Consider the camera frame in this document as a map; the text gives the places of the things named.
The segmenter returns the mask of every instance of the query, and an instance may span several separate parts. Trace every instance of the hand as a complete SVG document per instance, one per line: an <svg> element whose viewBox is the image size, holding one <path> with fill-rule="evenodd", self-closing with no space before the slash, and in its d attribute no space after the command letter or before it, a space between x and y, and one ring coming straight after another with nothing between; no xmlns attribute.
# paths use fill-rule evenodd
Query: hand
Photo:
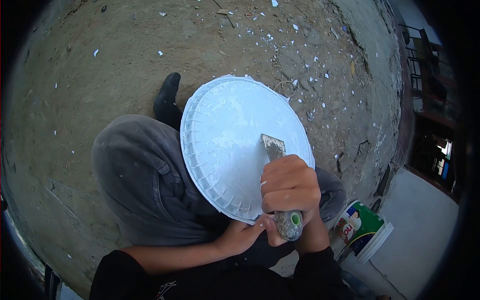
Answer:
<svg viewBox="0 0 480 300"><path fill-rule="evenodd" d="M265 230L264 223L269 220L271 219L267 215L262 215L253 226L232 220L227 230L213 244L228 257L242 254L255 243L258 236Z"/></svg>
<svg viewBox="0 0 480 300"><path fill-rule="evenodd" d="M298 209L302 211L304 226L315 214L319 214L318 205L322 194L317 175L297 155L284 156L266 164L260 181L264 212ZM270 226L272 222L275 224L272 220L266 225L268 243L279 246L286 241L280 237L276 225Z"/></svg>

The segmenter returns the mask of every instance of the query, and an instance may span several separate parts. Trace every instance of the person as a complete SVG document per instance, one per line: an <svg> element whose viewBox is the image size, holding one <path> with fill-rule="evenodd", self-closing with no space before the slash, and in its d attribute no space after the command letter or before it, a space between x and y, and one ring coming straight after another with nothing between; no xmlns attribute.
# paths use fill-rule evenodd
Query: person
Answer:
<svg viewBox="0 0 480 300"><path fill-rule="evenodd" d="M324 221L343 208L335 175L296 155L271 161L260 178L263 214L249 226L218 212L196 189L180 148L180 74L164 81L156 120L116 118L95 139L93 174L132 246L100 262L90 290L96 299L342 299L348 289L333 258ZM286 242L273 211L299 209L302 236ZM296 249L292 278L269 270Z"/></svg>

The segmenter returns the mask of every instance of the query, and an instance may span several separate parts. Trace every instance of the scraper handle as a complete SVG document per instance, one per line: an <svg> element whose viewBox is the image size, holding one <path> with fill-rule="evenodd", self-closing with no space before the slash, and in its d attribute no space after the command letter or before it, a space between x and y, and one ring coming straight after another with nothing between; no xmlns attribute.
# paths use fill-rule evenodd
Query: scraper handle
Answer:
<svg viewBox="0 0 480 300"><path fill-rule="evenodd" d="M287 241L295 241L303 230L303 217L300 210L275 211L276 227L280 236Z"/></svg>

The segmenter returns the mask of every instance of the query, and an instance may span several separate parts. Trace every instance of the black shirt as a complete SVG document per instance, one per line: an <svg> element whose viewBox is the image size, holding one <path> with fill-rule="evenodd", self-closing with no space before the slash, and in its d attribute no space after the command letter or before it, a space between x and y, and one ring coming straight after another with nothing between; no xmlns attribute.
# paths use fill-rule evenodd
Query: black shirt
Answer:
<svg viewBox="0 0 480 300"><path fill-rule="evenodd" d="M330 247L302 256L293 278L262 266L219 270L214 264L149 276L125 252L105 256L95 273L90 300L343 299L347 286Z"/></svg>

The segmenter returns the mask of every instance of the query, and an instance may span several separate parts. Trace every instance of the paint bucket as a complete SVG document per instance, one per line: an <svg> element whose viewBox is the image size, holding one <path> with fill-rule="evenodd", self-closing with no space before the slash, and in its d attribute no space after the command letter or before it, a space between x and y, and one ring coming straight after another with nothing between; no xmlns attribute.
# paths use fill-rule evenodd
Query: paint bucket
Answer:
<svg viewBox="0 0 480 300"><path fill-rule="evenodd" d="M359 201L352 202L338 218L335 232L353 250L361 264L369 260L393 230Z"/></svg>

